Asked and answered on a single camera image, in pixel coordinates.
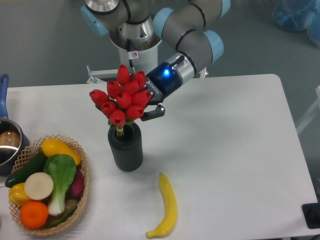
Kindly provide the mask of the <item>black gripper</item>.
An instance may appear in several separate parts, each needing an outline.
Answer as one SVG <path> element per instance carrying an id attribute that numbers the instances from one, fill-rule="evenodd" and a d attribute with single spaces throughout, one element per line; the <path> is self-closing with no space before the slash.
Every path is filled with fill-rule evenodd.
<path id="1" fill-rule="evenodd" d="M 146 75 L 146 89 L 152 93 L 147 105 L 158 105 L 144 112 L 140 118 L 143 122 L 163 117 L 166 109 L 161 103 L 183 85 L 182 77 L 174 68 L 177 64 L 177 61 L 163 62 Z"/>

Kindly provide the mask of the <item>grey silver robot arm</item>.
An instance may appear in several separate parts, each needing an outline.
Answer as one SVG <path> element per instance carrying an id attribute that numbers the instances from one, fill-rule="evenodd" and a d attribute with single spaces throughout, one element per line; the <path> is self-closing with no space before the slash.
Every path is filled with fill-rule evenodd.
<path id="1" fill-rule="evenodd" d="M 220 36 L 208 29 L 224 16 L 228 0 L 191 0 L 183 9 L 151 14 L 147 0 L 87 0 L 81 15 L 97 35 L 109 35 L 120 62 L 146 73 L 146 89 L 155 109 L 143 121 L 162 117 L 165 98 L 200 75 L 224 52 Z"/>

